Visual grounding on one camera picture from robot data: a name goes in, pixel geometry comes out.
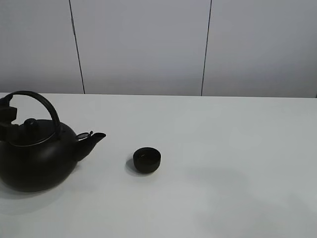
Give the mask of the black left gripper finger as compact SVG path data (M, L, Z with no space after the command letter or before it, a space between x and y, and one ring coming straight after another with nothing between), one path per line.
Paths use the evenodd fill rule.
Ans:
M19 125L12 122L17 118L17 108L9 105L12 97L0 99L0 140L14 141L18 137Z

